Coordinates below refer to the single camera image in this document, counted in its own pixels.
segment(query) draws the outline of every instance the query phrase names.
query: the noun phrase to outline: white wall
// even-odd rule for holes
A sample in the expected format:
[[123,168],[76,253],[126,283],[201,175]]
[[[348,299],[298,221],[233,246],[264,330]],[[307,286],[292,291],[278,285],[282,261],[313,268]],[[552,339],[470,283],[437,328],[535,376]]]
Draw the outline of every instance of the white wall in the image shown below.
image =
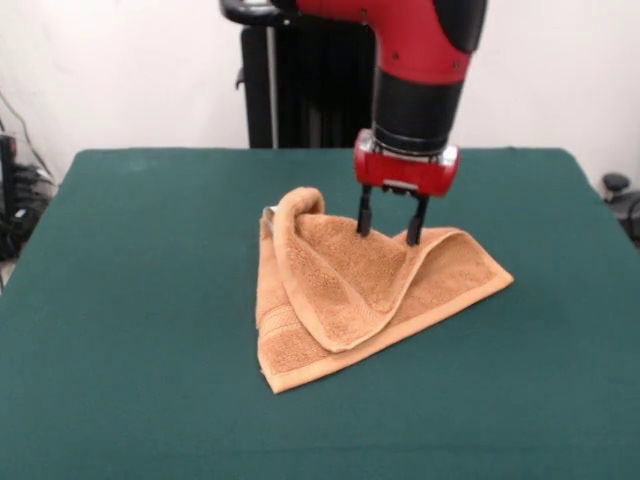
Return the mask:
[[[640,4],[489,1],[454,139],[562,146],[594,183],[640,182]],[[242,147],[239,31],[218,0],[4,0],[0,87],[60,177],[84,148]]]

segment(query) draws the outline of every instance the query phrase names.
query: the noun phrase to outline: folded towel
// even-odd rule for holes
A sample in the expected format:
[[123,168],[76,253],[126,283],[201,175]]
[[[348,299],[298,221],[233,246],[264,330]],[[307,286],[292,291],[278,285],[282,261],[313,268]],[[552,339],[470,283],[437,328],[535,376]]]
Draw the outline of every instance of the folded towel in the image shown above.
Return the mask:
[[313,188],[260,221],[258,360],[274,393],[334,373],[469,307],[513,277],[467,233],[363,238]]

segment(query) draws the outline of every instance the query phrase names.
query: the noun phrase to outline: towel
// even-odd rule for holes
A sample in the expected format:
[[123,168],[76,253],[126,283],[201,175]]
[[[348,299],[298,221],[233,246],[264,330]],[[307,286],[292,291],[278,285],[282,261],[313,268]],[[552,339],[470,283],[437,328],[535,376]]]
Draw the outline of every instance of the towel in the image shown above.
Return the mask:
[[353,365],[506,288],[513,277],[468,233],[356,233],[298,188],[260,221],[258,361],[274,393]]

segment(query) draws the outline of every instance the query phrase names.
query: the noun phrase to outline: green tablecloth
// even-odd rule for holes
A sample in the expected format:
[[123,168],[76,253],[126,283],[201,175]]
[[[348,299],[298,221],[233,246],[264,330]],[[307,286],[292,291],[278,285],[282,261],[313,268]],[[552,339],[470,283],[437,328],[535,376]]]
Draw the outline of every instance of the green tablecloth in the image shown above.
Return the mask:
[[258,218],[300,185],[355,215],[348,151],[81,154],[0,299],[0,478],[638,478],[640,263],[569,155],[466,152],[427,224],[516,283],[274,396]]

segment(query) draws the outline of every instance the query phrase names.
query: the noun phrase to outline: green table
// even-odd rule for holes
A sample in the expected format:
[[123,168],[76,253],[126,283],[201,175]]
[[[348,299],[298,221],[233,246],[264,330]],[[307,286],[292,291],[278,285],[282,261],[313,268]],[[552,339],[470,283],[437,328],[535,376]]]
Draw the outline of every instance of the green table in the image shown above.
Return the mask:
[[300,185],[356,213],[348,151],[80,154],[0,299],[0,478],[638,478],[640,263],[571,156],[466,152],[427,223],[516,283],[274,396],[257,222]]

